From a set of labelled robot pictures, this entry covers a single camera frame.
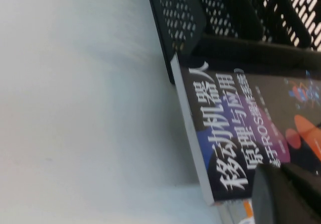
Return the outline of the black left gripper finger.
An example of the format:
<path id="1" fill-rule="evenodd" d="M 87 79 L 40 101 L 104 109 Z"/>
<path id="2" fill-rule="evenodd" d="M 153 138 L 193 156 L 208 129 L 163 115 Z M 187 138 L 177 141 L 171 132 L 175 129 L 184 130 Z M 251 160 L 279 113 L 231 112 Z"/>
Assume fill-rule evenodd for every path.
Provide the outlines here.
<path id="1" fill-rule="evenodd" d="M 291 163 L 260 164 L 252 209 L 255 223 L 320 223 L 320 176 Z"/>

